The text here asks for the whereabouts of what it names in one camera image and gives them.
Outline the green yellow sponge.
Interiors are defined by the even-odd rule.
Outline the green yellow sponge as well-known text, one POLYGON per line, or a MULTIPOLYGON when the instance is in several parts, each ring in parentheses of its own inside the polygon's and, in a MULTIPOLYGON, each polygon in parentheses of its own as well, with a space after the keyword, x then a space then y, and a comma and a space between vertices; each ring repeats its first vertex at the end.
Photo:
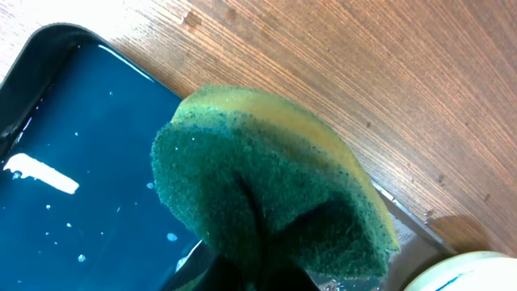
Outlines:
POLYGON ((246 280, 281 263, 381 278, 400 249, 347 144, 284 97, 203 86, 158 131, 151 158, 160 201, 246 280))

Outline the white plate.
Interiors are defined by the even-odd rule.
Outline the white plate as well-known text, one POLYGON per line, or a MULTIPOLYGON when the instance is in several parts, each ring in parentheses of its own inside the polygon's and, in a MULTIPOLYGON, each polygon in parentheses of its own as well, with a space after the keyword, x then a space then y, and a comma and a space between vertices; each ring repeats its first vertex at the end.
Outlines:
POLYGON ((516 258, 496 251, 456 255, 428 268, 405 291, 516 291, 516 258))

